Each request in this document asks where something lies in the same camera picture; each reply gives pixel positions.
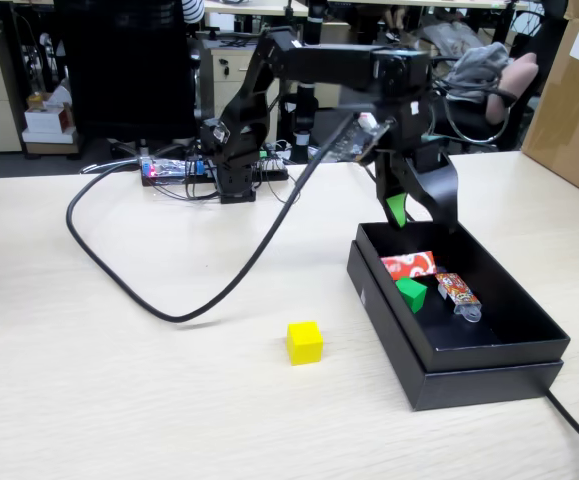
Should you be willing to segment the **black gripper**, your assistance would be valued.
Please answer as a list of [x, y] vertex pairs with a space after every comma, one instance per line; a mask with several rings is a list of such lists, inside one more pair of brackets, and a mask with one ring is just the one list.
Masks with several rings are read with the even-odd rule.
[[[378, 152], [390, 162], [375, 163], [377, 199], [388, 223], [397, 229], [406, 225], [406, 190], [435, 224], [454, 232], [458, 226], [458, 174], [441, 145], [423, 142], [404, 150], [384, 147]], [[392, 170], [406, 170], [405, 190]]]

